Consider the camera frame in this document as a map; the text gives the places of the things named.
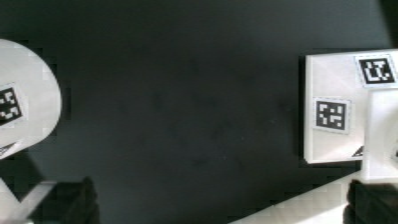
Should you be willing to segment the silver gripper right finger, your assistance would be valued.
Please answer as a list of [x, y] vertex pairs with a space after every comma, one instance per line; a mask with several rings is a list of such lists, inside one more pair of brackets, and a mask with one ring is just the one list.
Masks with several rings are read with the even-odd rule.
[[345, 224], [398, 224], [398, 184], [351, 182]]

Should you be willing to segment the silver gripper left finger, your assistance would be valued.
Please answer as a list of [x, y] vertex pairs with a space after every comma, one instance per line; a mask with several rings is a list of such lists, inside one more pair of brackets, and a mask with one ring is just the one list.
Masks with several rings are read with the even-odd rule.
[[0, 224], [35, 224], [31, 215], [56, 185], [36, 170], [0, 167]]

